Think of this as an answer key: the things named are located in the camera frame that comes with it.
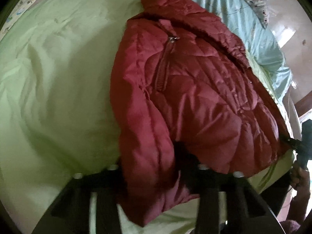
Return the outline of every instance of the hand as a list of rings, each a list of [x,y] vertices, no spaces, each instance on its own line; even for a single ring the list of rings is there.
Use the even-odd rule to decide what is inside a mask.
[[[298,162],[294,162],[291,170],[291,186],[297,190],[297,196],[310,196],[310,173],[302,169]]]

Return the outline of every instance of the zipper pull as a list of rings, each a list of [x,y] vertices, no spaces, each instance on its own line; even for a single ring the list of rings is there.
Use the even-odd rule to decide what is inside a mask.
[[[169,41],[171,43],[175,42],[176,40],[178,40],[178,37],[169,37]]]

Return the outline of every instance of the finger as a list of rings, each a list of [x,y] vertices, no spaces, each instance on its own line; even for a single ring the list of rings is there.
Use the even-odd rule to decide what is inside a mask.
[[[299,173],[297,171],[292,171],[291,172],[291,178],[296,178],[299,176]]]
[[[299,163],[297,161],[295,161],[293,163],[293,168],[298,169],[299,168]]]
[[[292,173],[291,174],[291,180],[293,180],[293,179],[300,179],[301,177],[300,177],[300,175],[298,174],[298,173]]]
[[[302,169],[301,167],[298,170],[298,174],[302,178],[310,178],[310,173],[308,171]]]
[[[297,177],[294,177],[291,179],[291,182],[294,183],[294,184],[299,184],[300,183],[300,179],[297,178]]]
[[[300,166],[298,164],[293,164],[293,166],[291,167],[291,171],[292,172],[298,172],[299,168],[300,168]]]
[[[294,189],[294,190],[297,190],[297,184],[291,182],[291,187]]]

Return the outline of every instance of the blue bedsheet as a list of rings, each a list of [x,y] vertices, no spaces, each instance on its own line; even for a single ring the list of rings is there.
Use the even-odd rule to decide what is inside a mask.
[[[268,72],[272,87],[281,101],[292,80],[275,37],[264,29],[254,11],[244,0],[193,0],[218,15],[239,36],[258,64]]]

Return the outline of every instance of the jacket sleeve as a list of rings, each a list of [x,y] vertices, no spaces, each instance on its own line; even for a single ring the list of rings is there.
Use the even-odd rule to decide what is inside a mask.
[[[110,100],[121,129],[119,147],[127,185],[118,202],[131,221],[143,226],[163,211],[163,192],[175,186],[178,174],[168,127],[145,88],[148,57],[140,53],[144,26],[138,24],[139,20],[128,21],[111,75]]]

